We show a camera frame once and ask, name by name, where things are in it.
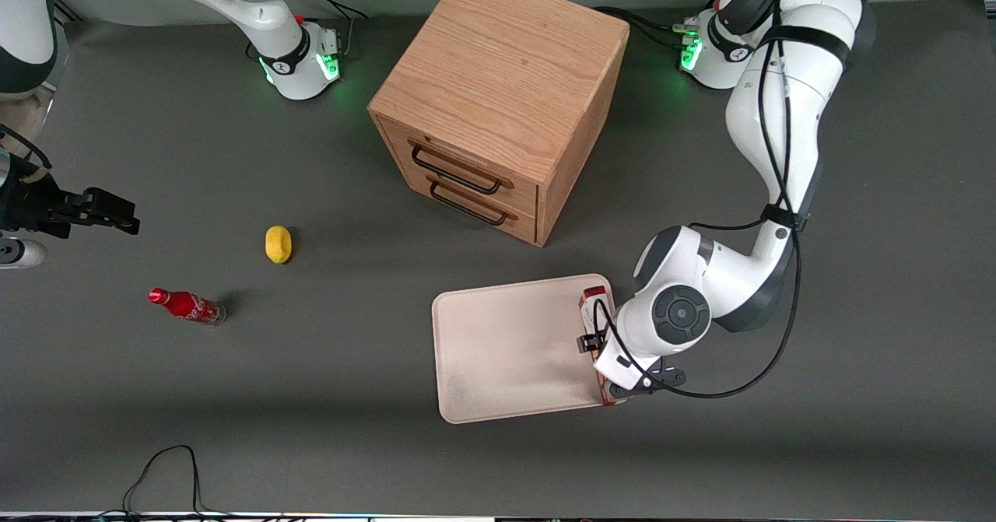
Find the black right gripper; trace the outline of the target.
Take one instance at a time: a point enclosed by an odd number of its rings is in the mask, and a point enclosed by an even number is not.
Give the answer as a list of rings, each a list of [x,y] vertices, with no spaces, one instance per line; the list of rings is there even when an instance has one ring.
[[[24,183],[14,170],[2,175],[1,229],[25,230],[59,239],[70,237],[72,225],[106,226],[129,235],[138,235],[140,220],[135,203],[107,190],[89,187],[82,193],[82,211],[65,207],[68,192],[59,189],[47,175],[35,183]]]

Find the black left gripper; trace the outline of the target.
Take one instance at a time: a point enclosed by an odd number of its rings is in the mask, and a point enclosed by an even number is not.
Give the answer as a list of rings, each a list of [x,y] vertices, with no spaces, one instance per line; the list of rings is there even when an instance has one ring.
[[[605,347],[604,334],[584,334],[577,338],[579,353],[601,353]],[[633,388],[626,390],[620,385],[608,382],[608,397],[611,399],[629,399],[638,395],[651,394],[665,387],[677,388],[686,383],[686,373],[678,367],[658,367],[648,372],[650,376],[642,376]]]

